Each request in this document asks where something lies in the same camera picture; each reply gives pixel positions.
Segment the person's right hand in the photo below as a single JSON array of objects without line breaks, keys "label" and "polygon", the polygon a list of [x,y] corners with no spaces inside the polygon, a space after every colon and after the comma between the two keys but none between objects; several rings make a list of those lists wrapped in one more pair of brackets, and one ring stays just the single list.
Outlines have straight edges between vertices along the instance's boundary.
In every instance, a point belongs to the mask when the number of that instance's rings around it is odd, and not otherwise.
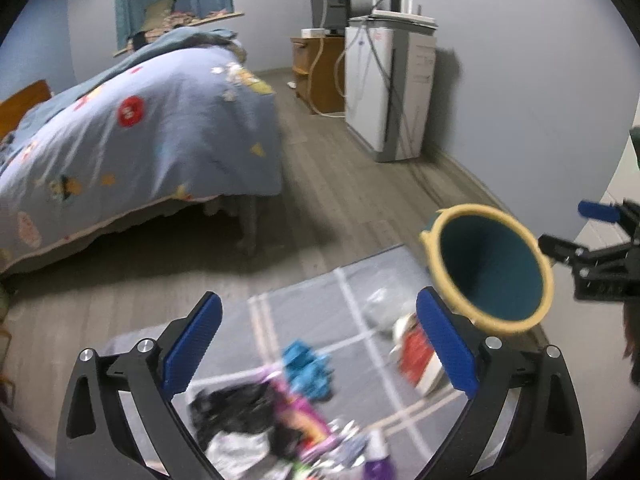
[{"label": "person's right hand", "polygon": [[624,304],[624,333],[626,340],[624,358],[631,358],[630,380],[638,386],[640,382],[640,306],[638,302]]}]

